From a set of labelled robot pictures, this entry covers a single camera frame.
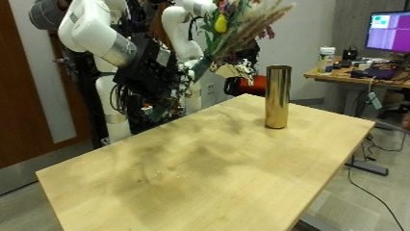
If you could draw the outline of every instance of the monitor screen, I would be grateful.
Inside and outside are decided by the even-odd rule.
[[[410,12],[370,15],[366,48],[410,52]]]

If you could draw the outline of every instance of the black cable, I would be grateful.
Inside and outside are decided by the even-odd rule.
[[[367,160],[367,157],[366,157],[366,153],[364,153],[364,151],[363,151],[362,142],[360,142],[360,153],[362,153],[362,158],[363,158],[363,160],[366,161],[366,160]]]
[[[380,150],[383,150],[383,151],[390,151],[390,152],[400,152],[402,151],[402,148],[403,148],[403,144],[404,144],[404,140],[406,140],[406,134],[404,133],[402,133],[402,140],[400,140],[400,146],[399,146],[399,148],[398,149],[387,149],[387,148],[384,148],[384,147],[382,147],[382,146],[379,146],[379,145],[376,145],[375,144],[375,142],[374,141],[368,141],[368,140],[366,140],[368,143],[370,143],[370,146],[367,146],[367,152],[370,153],[368,155],[364,155],[364,160],[374,160],[375,161],[375,159],[372,159],[372,158],[370,158],[370,156],[374,154],[372,153],[372,151],[371,151],[371,148],[372,147],[376,147],[376,148],[379,148]]]
[[[203,17],[197,16],[197,17],[194,17],[194,18],[190,20],[190,22],[189,22],[187,40],[193,40],[193,38],[191,38],[191,24],[193,24],[193,22],[195,23],[195,20],[199,19],[199,18],[203,18]]]
[[[359,92],[358,97],[356,97],[356,99],[355,99],[355,101],[354,101],[354,104],[352,104],[352,109],[351,109],[351,111],[354,112],[354,116],[360,116],[360,115],[362,115],[363,110],[366,109],[366,107],[367,107],[368,105],[371,105],[372,100],[375,100],[375,98],[378,98],[378,96],[379,96],[384,91],[387,91],[387,89],[388,89],[390,86],[392,86],[392,85],[400,85],[400,84],[403,84],[404,82],[407,82],[408,80],[410,80],[410,74],[407,74],[407,76],[406,76],[404,78],[402,78],[402,79],[390,80],[388,83],[386,83],[384,80],[378,80],[378,79],[375,79],[375,81],[374,81],[374,83],[372,83],[372,85],[371,85],[371,88],[374,88],[375,85],[379,84],[379,85],[383,85],[384,89],[380,90],[380,91],[375,94],[375,97],[374,97],[370,101],[364,102],[364,103],[360,105],[360,108],[358,109],[356,104],[358,104],[359,98],[360,98],[362,95],[366,93],[366,90],[362,90],[362,91]]]
[[[121,85],[114,85],[110,90],[110,106],[121,114],[126,113],[127,88]]]
[[[398,225],[398,227],[399,227],[399,230],[404,231],[403,228],[402,228],[402,226],[400,226],[400,224],[399,224],[399,221],[398,221],[398,219],[396,219],[396,217],[395,217],[395,214],[394,214],[391,208],[388,207],[388,205],[386,204],[386,202],[384,202],[379,197],[376,197],[370,191],[367,191],[367,190],[363,189],[358,184],[355,184],[355,182],[351,180],[351,176],[350,176],[350,167],[347,168],[347,177],[348,177],[350,183],[351,183],[354,186],[356,186],[360,190],[363,190],[366,193],[368,193],[378,201],[380,201],[380,203],[382,203],[382,204],[384,205],[384,207],[387,208],[390,214],[392,215],[392,218],[394,218],[395,223],[396,223],[396,225]]]

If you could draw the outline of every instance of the yellow flower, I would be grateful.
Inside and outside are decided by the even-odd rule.
[[[219,13],[219,16],[215,22],[215,31],[222,34],[226,32],[226,30],[227,30],[227,20],[225,16]]]

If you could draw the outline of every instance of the wall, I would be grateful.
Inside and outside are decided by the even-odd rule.
[[[351,44],[358,47],[363,57],[388,57],[388,52],[364,49],[370,14],[372,12],[402,11],[403,0],[338,0],[335,1],[332,41],[336,54]]]
[[[323,98],[326,84],[306,80],[302,73],[316,66],[320,46],[331,42],[332,13],[335,0],[285,0],[295,7],[273,24],[274,40],[263,39],[258,58],[259,73],[266,73],[271,64],[290,65],[290,99]]]

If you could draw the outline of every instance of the cup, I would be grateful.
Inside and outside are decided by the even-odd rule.
[[[265,125],[285,128],[288,117],[290,73],[287,65],[266,67]]]

